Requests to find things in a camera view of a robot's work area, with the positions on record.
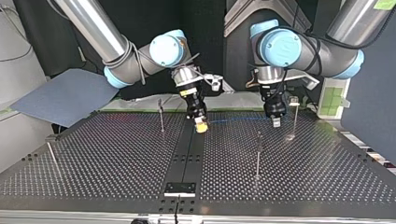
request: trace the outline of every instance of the yellow object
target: yellow object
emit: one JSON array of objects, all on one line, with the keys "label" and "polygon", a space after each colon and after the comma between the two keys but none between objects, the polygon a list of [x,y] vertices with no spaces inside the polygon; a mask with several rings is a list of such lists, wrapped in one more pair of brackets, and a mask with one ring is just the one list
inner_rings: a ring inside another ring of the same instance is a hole
[{"label": "yellow object", "polygon": [[396,0],[378,0],[374,6],[374,9],[392,10],[395,5]]},{"label": "yellow object", "polygon": [[180,95],[181,96],[186,96],[186,95],[190,95],[190,94],[193,94],[193,93],[196,93],[196,92],[198,92],[198,90],[194,87],[194,88],[186,90],[186,91],[181,91]]},{"label": "yellow object", "polygon": [[198,133],[205,133],[207,131],[207,123],[206,122],[197,123],[195,125],[195,128],[197,129]]}]

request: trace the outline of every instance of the white wall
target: white wall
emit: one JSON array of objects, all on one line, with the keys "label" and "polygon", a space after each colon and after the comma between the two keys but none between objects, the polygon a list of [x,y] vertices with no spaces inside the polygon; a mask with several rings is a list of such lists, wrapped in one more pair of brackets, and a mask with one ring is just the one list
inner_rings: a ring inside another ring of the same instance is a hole
[{"label": "white wall", "polygon": [[[14,7],[11,0],[0,0],[0,4]],[[3,13],[0,12],[0,61],[23,55],[29,49]],[[7,14],[23,30],[19,18],[9,10]],[[21,59],[0,62],[0,111],[45,82],[33,50]],[[44,145],[50,134],[52,129],[46,121],[18,112],[0,113],[0,173]]]}]

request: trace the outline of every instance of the thin metal pin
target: thin metal pin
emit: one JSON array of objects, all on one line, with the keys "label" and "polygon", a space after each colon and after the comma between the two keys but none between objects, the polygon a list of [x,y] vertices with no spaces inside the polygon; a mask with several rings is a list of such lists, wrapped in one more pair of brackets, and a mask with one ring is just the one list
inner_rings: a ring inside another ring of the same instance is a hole
[{"label": "thin metal pin", "polygon": [[257,132],[257,163],[256,163],[256,180],[260,180],[260,156],[262,154],[262,133]]},{"label": "thin metal pin", "polygon": [[161,132],[165,132],[165,128],[163,127],[163,101],[161,99],[158,100],[158,111],[160,112],[161,118]]},{"label": "thin metal pin", "polygon": [[62,177],[61,169],[59,169],[59,165],[58,162],[56,161],[55,153],[53,152],[52,145],[50,144],[50,142],[47,142],[47,146],[49,147],[50,155],[53,159],[53,162],[55,163],[56,169],[58,170],[59,176]]},{"label": "thin metal pin", "polygon": [[298,118],[298,108],[300,106],[298,98],[295,96],[290,97],[290,105],[296,107],[296,112],[294,114],[294,123],[293,123],[293,131],[292,133],[286,136],[286,140],[291,141],[296,137],[296,127],[297,127],[297,118]]}]

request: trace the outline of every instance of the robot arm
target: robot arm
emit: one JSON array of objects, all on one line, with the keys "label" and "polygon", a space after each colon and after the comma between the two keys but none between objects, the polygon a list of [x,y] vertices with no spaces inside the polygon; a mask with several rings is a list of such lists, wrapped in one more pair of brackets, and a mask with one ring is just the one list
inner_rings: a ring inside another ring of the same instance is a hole
[{"label": "robot arm", "polygon": [[[394,12],[378,8],[378,0],[346,0],[332,22],[327,38],[302,34],[277,20],[254,24],[250,28],[258,80],[266,115],[279,123],[286,114],[282,100],[283,85],[296,71],[311,75],[348,79],[354,77],[364,62],[361,50],[385,18]],[[307,86],[312,81],[303,79]]]},{"label": "robot arm", "polygon": [[137,50],[120,34],[97,0],[56,2],[102,57],[105,76],[112,86],[121,89],[139,80],[144,83],[146,76],[172,68],[177,89],[188,105],[188,118],[195,121],[198,133],[207,130],[206,106],[201,96],[204,78],[191,64],[187,38],[181,30],[159,35]]}]

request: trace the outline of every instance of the black perforated table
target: black perforated table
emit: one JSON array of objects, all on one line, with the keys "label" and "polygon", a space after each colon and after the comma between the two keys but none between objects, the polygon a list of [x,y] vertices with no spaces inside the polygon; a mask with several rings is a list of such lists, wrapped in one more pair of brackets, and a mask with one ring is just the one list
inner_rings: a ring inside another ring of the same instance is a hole
[{"label": "black perforated table", "polygon": [[[396,176],[310,112],[99,113],[0,174],[0,216],[21,211],[396,219]],[[262,141],[258,146],[258,131]],[[262,150],[259,177],[257,152]],[[195,197],[164,197],[193,183]]]}]

